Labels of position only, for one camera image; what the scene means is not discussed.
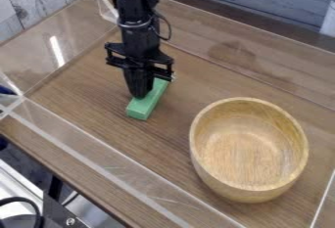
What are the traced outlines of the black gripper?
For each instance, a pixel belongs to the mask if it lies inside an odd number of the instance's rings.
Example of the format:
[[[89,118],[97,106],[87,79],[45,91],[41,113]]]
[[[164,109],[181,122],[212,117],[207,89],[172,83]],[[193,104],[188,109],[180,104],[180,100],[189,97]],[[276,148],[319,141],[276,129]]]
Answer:
[[[105,62],[123,70],[129,93],[144,98],[153,88],[153,80],[172,80],[173,59],[160,49],[160,22],[117,23],[121,41],[107,42]]]

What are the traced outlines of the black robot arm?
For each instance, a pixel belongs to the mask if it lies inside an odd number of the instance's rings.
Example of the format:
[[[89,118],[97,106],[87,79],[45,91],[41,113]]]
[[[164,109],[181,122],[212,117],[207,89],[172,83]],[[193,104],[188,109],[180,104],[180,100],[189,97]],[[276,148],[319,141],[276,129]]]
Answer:
[[[117,12],[116,25],[121,33],[119,43],[107,42],[105,63],[123,70],[129,93],[143,99],[153,90],[155,79],[172,81],[173,59],[160,49],[171,32],[161,35],[160,22],[171,24],[157,12],[160,0],[112,0]]]

